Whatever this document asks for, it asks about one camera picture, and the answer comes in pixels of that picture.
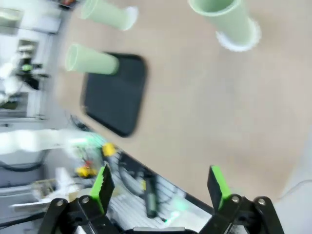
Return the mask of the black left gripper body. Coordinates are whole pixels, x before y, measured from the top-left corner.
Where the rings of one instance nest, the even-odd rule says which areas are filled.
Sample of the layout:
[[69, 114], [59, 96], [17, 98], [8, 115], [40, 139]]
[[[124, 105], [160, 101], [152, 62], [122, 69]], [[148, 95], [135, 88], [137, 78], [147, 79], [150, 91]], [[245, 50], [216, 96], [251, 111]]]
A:
[[23, 62], [19, 65], [17, 71], [17, 77], [21, 79], [22, 82], [27, 84], [31, 88], [39, 88], [39, 83], [41, 78], [49, 78], [46, 73], [34, 74], [34, 70], [40, 70], [43, 68], [42, 63], [31, 63], [30, 61]]

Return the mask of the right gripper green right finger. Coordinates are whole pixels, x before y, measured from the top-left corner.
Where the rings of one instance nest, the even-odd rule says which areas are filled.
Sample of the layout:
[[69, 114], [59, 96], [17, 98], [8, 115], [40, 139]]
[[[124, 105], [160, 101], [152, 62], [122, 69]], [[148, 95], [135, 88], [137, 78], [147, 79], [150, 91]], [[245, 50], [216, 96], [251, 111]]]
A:
[[219, 166], [210, 166], [207, 187], [214, 214], [201, 234], [228, 234], [234, 225], [244, 227], [248, 234], [284, 233], [272, 201], [266, 196], [250, 201], [233, 194]]

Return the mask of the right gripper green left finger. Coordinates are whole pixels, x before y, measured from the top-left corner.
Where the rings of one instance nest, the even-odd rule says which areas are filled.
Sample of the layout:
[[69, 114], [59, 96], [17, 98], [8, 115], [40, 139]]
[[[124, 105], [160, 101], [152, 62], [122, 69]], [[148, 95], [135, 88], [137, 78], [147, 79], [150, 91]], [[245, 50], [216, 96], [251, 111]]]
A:
[[115, 188], [109, 166], [101, 167], [89, 195], [69, 202], [51, 201], [41, 223], [42, 234], [74, 234], [80, 227], [86, 234], [118, 234], [106, 216]]

